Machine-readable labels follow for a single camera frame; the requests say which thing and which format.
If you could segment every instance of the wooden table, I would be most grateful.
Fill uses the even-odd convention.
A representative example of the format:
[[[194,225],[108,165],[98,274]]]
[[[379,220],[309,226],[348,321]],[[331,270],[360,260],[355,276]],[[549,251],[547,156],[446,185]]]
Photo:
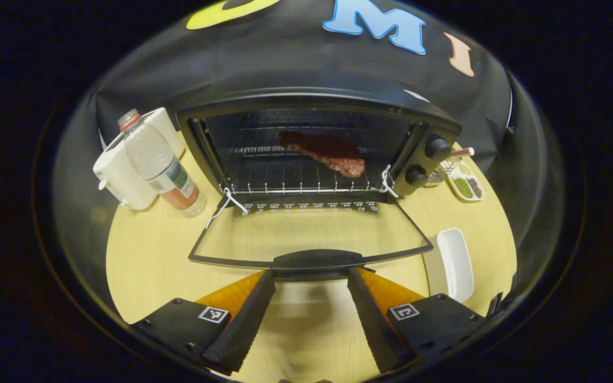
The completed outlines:
[[[474,162],[464,160],[482,182],[486,192],[483,201],[460,201],[448,183],[443,182],[438,187],[419,189],[399,204],[430,240],[447,228],[462,230],[475,279],[474,294],[464,304],[485,315],[491,299],[510,289],[516,271],[516,251],[508,218],[496,193]],[[184,218],[158,198],[146,211],[118,206],[112,221],[105,257],[107,281],[117,310],[129,324],[173,298],[195,301],[257,272],[188,260],[221,195],[207,181],[188,150],[181,162],[207,195],[207,206],[201,215]],[[430,295],[422,255],[371,267],[379,276],[423,296]],[[276,293],[252,349],[240,372],[231,378],[250,383],[281,378],[295,383],[321,379],[346,383],[378,374],[347,281],[343,279],[276,283]]]

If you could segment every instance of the blue letter m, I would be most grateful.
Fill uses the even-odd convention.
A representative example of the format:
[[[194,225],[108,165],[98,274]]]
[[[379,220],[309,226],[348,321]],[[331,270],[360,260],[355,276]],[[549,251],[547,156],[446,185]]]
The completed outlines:
[[[324,22],[323,28],[342,34],[360,35],[363,33],[363,28],[356,24],[357,14],[376,39],[382,39],[396,27],[396,34],[390,37],[394,45],[418,54],[425,54],[423,20],[404,10],[394,9],[384,14],[370,0],[336,0],[333,19]]]

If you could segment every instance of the meat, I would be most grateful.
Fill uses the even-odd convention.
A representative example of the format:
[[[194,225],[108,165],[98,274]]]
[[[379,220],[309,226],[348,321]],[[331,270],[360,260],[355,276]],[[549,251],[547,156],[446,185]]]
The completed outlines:
[[[330,134],[309,135],[282,131],[278,135],[284,148],[303,153],[349,178],[358,178],[366,168],[358,148],[351,141]]]

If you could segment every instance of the bottle cap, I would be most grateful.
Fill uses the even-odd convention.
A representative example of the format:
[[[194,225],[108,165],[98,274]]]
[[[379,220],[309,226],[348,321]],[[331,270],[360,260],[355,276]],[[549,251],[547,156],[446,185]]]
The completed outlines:
[[[139,121],[139,119],[141,119],[141,114],[139,114],[136,109],[132,109],[131,111],[126,112],[124,116],[120,117],[120,119],[117,120],[117,124],[120,127],[120,131],[126,131],[127,128],[133,126],[133,124]]]

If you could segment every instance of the plastic bottle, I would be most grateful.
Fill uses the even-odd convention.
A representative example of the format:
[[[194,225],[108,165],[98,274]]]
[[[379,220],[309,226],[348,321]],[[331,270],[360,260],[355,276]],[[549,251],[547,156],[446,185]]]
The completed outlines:
[[[144,123],[132,109],[118,120],[125,133],[125,149],[129,162],[162,198],[194,217],[202,212],[206,198],[190,178],[162,134]]]

